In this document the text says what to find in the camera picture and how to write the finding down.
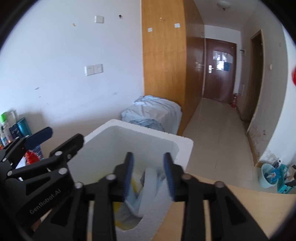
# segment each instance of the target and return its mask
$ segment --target door handle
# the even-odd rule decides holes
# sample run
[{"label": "door handle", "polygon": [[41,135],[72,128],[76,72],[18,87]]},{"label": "door handle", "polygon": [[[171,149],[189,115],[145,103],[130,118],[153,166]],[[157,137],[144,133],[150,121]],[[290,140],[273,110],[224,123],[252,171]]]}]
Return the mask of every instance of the door handle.
[{"label": "door handle", "polygon": [[212,68],[212,66],[211,66],[211,65],[209,65],[209,74],[211,74],[211,73],[212,73],[212,69],[214,69],[214,68]]}]

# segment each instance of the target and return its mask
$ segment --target ceiling light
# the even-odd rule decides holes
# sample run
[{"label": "ceiling light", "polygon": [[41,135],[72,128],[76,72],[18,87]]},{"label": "ceiling light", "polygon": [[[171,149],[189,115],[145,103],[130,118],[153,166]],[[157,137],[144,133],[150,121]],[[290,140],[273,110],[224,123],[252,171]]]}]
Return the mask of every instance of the ceiling light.
[{"label": "ceiling light", "polygon": [[222,8],[224,11],[225,11],[226,9],[229,9],[229,8],[231,7],[230,3],[227,2],[227,1],[218,1],[218,2],[217,2],[217,6],[218,6],[219,8]]}]

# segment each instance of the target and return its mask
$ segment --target white foam box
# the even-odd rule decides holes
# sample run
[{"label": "white foam box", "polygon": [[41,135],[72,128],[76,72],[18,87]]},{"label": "white foam box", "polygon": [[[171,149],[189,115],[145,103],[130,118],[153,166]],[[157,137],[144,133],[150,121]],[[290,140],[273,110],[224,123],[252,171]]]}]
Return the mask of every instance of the white foam box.
[{"label": "white foam box", "polygon": [[[163,168],[163,155],[170,152],[175,164],[186,169],[193,141],[120,120],[110,120],[85,137],[84,147],[68,163],[75,182],[90,184],[112,173],[124,162],[127,152],[134,154],[133,172],[142,175],[147,167]],[[167,181],[139,224],[130,230],[116,227],[118,241],[150,241],[171,205]]]}]

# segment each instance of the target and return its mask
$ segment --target tile floor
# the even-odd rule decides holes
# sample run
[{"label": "tile floor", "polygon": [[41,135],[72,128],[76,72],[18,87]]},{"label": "tile floor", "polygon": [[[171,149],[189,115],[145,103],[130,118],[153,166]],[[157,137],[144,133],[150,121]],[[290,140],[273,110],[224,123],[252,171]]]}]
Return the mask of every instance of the tile floor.
[{"label": "tile floor", "polygon": [[236,109],[202,99],[183,136],[194,141],[187,172],[251,190],[276,193],[259,185],[245,129]]}]

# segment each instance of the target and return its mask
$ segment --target light wood tabletop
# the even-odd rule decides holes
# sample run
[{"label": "light wood tabletop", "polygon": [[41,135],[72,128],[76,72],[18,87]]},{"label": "light wood tabletop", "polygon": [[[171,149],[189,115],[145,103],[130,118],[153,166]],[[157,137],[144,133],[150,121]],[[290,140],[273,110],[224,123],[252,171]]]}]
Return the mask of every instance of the light wood tabletop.
[{"label": "light wood tabletop", "polygon": [[[214,181],[202,177],[196,178],[201,182],[214,183]],[[282,223],[296,201],[295,194],[274,194],[230,185],[228,185],[228,188],[246,207],[268,237],[270,237]],[[209,210],[207,202],[204,201],[204,203],[206,240],[211,240]],[[155,234],[153,241],[180,241],[183,212],[183,202],[173,203]]]}]

